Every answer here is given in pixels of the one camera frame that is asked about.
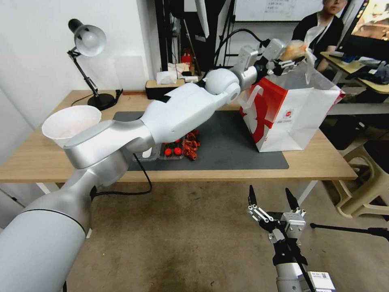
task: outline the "beige stool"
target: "beige stool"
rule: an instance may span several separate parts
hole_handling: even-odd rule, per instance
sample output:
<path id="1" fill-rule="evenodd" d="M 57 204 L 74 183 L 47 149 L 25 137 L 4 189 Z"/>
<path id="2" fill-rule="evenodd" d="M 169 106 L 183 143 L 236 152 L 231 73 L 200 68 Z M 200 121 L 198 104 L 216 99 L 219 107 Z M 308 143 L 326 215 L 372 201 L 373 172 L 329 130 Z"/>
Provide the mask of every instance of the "beige stool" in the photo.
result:
<path id="1" fill-rule="evenodd" d="M 333 181 L 340 194 L 336 205 L 340 214 L 345 217 L 356 217 L 361 214 L 389 215 L 388 206 L 372 205 L 370 202 L 389 189 L 389 141 L 368 141 L 348 153 L 344 159 L 350 162 L 353 158 L 363 158 L 369 167 L 370 177 L 364 180 L 365 173 L 359 178 L 364 181 L 361 187 L 350 192 L 344 181 Z M 360 168 L 360 164 L 349 163 L 351 167 Z"/>

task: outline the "red and white bag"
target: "red and white bag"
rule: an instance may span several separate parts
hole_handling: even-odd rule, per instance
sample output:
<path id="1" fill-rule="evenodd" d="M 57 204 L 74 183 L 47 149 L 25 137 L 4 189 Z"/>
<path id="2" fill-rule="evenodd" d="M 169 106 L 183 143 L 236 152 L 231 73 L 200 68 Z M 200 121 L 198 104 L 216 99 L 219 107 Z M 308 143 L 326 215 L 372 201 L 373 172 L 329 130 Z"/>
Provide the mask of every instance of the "red and white bag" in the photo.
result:
<path id="1" fill-rule="evenodd" d="M 344 93 L 316 70 L 306 84 L 307 64 L 283 76 L 263 78 L 239 98 L 240 113 L 259 152 L 303 150 L 332 105 Z"/>

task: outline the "red tomato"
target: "red tomato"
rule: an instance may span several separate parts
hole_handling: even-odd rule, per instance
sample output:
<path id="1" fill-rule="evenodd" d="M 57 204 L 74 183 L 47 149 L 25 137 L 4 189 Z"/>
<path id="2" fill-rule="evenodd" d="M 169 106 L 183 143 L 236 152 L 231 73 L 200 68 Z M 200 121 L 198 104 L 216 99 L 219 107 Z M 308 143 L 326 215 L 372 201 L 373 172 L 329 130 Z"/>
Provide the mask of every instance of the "red tomato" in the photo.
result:
<path id="1" fill-rule="evenodd" d="M 182 154 L 181 148 L 180 147 L 174 148 L 174 154 L 176 154 L 177 156 L 180 156 Z"/>
<path id="2" fill-rule="evenodd" d="M 166 148 L 165 149 L 165 156 L 170 156 L 171 155 L 171 149 L 170 148 Z"/>

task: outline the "person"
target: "person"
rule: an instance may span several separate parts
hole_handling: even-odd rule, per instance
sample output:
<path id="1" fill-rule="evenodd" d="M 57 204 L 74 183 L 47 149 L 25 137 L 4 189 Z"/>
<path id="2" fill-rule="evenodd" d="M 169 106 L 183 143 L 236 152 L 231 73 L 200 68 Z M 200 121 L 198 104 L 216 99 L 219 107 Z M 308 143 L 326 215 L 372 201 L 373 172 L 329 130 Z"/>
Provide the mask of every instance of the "person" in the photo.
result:
<path id="1" fill-rule="evenodd" d="M 292 40 L 304 41 L 307 31 L 318 25 L 325 26 L 324 31 L 311 43 L 310 48 L 317 58 L 317 71 L 323 72 L 328 63 L 320 55 L 321 52 L 336 50 L 343 31 L 343 22 L 336 16 L 345 6 L 347 0 L 323 0 L 322 11 L 313 13 L 299 22 L 293 31 Z"/>

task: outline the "wooden table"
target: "wooden table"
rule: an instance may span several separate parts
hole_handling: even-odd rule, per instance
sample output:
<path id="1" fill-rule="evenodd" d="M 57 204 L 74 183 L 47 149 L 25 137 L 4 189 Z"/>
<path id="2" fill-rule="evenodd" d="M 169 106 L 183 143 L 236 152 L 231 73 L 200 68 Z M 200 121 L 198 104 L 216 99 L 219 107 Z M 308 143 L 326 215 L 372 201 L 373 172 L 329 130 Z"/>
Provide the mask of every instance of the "wooden table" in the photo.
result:
<path id="1" fill-rule="evenodd" d="M 71 103 L 90 93 L 87 90 L 72 91 L 54 110 L 69 107 Z M 84 99 L 77 104 L 86 104 Z M 112 119 L 116 112 L 144 111 L 151 101 L 143 92 L 123 95 L 114 107 L 102 112 L 102 120 Z M 237 110 L 237 103 L 222 110 Z M 257 179 L 300 179 L 311 183 L 303 191 L 304 199 L 317 180 L 353 180 L 357 176 L 351 167 L 332 146 L 323 133 L 318 130 L 304 151 L 286 151 L 284 156 L 289 169 L 282 170 L 186 170 L 186 171 L 148 171 L 151 181 L 238 181 Z M 0 183 L 38 183 L 48 193 L 57 189 L 55 183 L 66 182 L 74 169 L 64 151 L 54 142 L 44 137 L 41 128 L 17 149 L 11 158 L 0 167 Z M 146 181 L 143 172 L 127 172 L 119 182 Z"/>
<path id="2" fill-rule="evenodd" d="M 338 73 L 336 74 L 336 76 L 333 79 L 334 84 L 337 84 L 339 82 L 339 79 L 341 78 L 343 73 L 346 73 L 347 75 L 349 75 L 351 73 L 358 71 L 360 68 L 362 68 L 364 66 L 364 64 L 362 64 L 359 61 L 352 61 L 351 63 L 343 62 L 339 58 L 331 57 L 329 55 L 330 54 L 329 52 L 321 52 L 320 54 L 324 57 L 324 59 L 326 59 L 328 61 L 329 65 L 331 67 L 333 67 L 334 69 L 336 69 L 338 71 Z M 360 79 L 360 78 L 357 78 L 355 80 L 359 84 L 361 84 L 363 87 L 367 87 L 367 88 L 369 88 L 377 93 L 389 94 L 389 85 L 379 85 L 379 84 L 375 84 L 371 81 L 368 81 L 365 79 Z"/>

